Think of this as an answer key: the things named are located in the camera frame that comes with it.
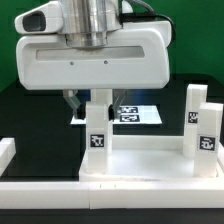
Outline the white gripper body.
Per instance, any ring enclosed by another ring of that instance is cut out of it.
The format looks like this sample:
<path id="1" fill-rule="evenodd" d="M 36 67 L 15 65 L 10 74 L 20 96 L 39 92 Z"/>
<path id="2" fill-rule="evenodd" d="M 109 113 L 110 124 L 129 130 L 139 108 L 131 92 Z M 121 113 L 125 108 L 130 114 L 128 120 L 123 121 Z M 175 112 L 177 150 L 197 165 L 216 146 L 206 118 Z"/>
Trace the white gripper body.
<path id="1" fill-rule="evenodd" d="M 71 48 L 62 35 L 33 35 L 16 46 L 18 76 L 29 90 L 159 89 L 170 79 L 167 21 L 126 23 L 101 48 Z"/>

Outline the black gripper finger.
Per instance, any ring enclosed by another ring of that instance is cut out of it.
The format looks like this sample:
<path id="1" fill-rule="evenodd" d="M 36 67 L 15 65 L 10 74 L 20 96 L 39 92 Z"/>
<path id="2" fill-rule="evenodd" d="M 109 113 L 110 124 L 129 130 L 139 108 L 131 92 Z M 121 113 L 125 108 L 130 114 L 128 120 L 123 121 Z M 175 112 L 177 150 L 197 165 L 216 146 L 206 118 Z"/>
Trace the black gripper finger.
<path id="1" fill-rule="evenodd" d="M 120 106 L 126 97 L 126 89 L 114 89 L 113 102 L 108 107 L 109 120 L 114 121 L 120 114 Z"/>
<path id="2" fill-rule="evenodd" d="M 73 115 L 76 119 L 82 119 L 83 118 L 83 105 L 77 98 L 76 94 L 78 93 L 77 90 L 64 90 L 63 91 L 63 97 L 68 103 L 68 105 L 72 108 L 73 110 Z"/>

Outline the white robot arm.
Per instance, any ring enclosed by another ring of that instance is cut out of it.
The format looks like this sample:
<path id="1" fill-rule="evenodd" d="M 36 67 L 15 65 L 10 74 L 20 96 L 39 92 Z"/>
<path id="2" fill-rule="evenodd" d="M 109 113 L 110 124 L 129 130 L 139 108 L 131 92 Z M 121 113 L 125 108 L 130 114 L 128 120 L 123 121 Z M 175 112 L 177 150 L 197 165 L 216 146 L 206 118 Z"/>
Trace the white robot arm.
<path id="1" fill-rule="evenodd" d="M 170 79 L 175 28 L 142 0 L 52 0 L 15 19 L 18 76 L 29 90 L 61 90 L 86 117 L 82 89 L 158 89 Z"/>

